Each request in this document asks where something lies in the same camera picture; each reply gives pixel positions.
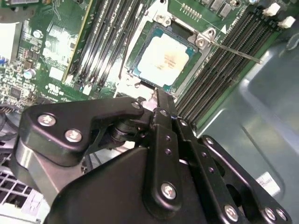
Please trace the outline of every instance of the capacitor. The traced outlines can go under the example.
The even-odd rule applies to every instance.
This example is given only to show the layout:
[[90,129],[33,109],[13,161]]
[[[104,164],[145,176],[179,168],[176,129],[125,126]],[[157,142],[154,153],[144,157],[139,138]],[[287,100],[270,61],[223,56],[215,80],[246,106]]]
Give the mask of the capacitor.
[[24,71],[23,76],[26,79],[34,78],[36,76],[36,71],[34,69],[27,69]]

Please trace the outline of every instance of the integrated circuit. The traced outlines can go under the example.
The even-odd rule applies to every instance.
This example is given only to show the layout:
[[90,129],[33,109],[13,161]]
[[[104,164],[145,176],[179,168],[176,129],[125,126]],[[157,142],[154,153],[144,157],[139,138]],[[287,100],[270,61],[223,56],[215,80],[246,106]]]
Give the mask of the integrated circuit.
[[13,87],[13,86],[10,88],[9,95],[10,95],[11,97],[20,99],[20,98],[21,98],[21,94],[22,94],[22,91],[21,91],[21,90],[15,88],[15,87]]
[[155,24],[131,67],[132,74],[168,91],[196,52],[187,40]]

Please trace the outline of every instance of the black plastic part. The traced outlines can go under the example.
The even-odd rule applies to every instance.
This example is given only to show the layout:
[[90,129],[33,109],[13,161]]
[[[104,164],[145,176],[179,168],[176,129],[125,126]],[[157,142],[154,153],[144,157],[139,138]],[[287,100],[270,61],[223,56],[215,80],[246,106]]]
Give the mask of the black plastic part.
[[166,110],[172,118],[178,117],[178,112],[172,96],[166,94],[163,90],[160,89],[157,90],[157,104],[158,107],[162,107],[164,110]]
[[37,187],[36,183],[32,179],[29,171],[21,166],[18,161],[15,158],[15,149],[13,149],[13,153],[10,157],[9,167],[13,174],[18,178],[18,180],[22,181],[23,183],[26,183],[28,186],[34,188],[35,190],[39,191],[39,188]]
[[[213,141],[213,144],[207,142],[207,138]],[[289,214],[281,207],[281,205],[273,199],[249,173],[247,173],[226,151],[222,148],[219,143],[212,137],[204,135],[198,142],[209,148],[209,152],[213,159],[222,167],[224,170],[223,180],[228,187],[231,189],[230,193],[233,192],[239,201],[239,207],[242,206],[242,210],[246,218],[252,223],[268,223],[268,216],[265,214],[264,209],[270,208],[275,212],[277,217],[276,224],[290,224],[292,223]],[[276,209],[280,209],[285,214],[287,221],[283,220]]]
[[[181,119],[174,121],[178,134],[180,157],[189,162],[196,189],[209,223],[249,223],[240,212],[230,195],[208,148],[197,143],[190,126],[182,124]],[[229,219],[224,207],[230,205],[239,218],[236,222]]]
[[47,224],[207,224],[187,165],[180,163],[184,206],[159,221],[143,205],[147,148],[129,150],[67,185],[56,197]]
[[[143,201],[153,216],[159,219],[169,219],[181,208],[183,192],[178,169],[177,135],[171,129],[169,114],[166,117],[161,111],[161,108],[155,109],[152,128],[149,132],[151,144],[146,162]],[[168,183],[174,188],[176,191],[174,199],[170,200],[162,194],[163,183]]]
[[[26,109],[21,118],[19,135],[23,143],[61,166],[75,166],[82,160],[90,142],[91,130],[108,125],[118,119],[138,118],[143,108],[132,106],[133,98],[99,99],[50,105],[36,105]],[[56,124],[42,126],[37,119],[42,114],[55,117]],[[69,142],[64,133],[76,129],[82,140]]]

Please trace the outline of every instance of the white component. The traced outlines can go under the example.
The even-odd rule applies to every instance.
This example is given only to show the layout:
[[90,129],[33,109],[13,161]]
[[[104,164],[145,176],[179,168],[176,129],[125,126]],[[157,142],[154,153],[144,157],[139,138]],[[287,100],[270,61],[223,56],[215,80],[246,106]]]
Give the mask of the white component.
[[227,32],[226,32],[226,25],[224,25],[224,26],[222,27],[221,32],[223,32],[224,34],[227,33]]
[[14,44],[15,23],[0,23],[0,56],[11,59]]
[[295,20],[294,17],[288,16],[284,20],[282,20],[281,22],[279,22],[278,26],[281,27],[281,28],[287,29],[287,28],[290,28],[295,21],[296,20]]
[[36,71],[34,69],[28,69],[23,73],[25,79],[31,79],[36,76]]
[[137,66],[140,77],[161,87],[172,85],[189,60],[186,50],[166,34],[153,37]]
[[43,33],[40,30],[33,31],[33,36],[37,39],[43,38]]
[[68,75],[64,83],[65,84],[71,84],[73,78],[74,78],[73,75]]
[[257,178],[256,182],[258,182],[259,185],[261,185],[271,196],[274,196],[280,192],[280,187],[277,185],[269,172],[265,172],[263,175]]
[[64,76],[64,72],[63,71],[61,71],[61,70],[59,70],[57,68],[51,67],[50,73],[49,73],[49,77],[61,81],[63,76]]
[[84,86],[84,89],[83,89],[82,92],[83,92],[83,94],[89,96],[91,90],[92,90],[92,86],[91,85],[86,85],[86,86]]
[[274,16],[279,11],[280,5],[276,2],[271,4],[269,8],[263,10],[263,15],[265,16]]

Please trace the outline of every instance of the expansion slot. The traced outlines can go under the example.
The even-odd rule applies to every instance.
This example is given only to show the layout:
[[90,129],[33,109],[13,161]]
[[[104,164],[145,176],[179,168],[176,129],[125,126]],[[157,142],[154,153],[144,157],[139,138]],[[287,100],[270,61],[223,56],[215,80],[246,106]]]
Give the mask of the expansion slot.
[[[254,56],[277,29],[276,23],[260,18],[258,9],[249,8],[223,41],[223,45]],[[249,63],[223,49],[217,49],[209,62],[200,71],[177,103],[181,117],[196,125],[213,103],[238,79],[240,72]]]

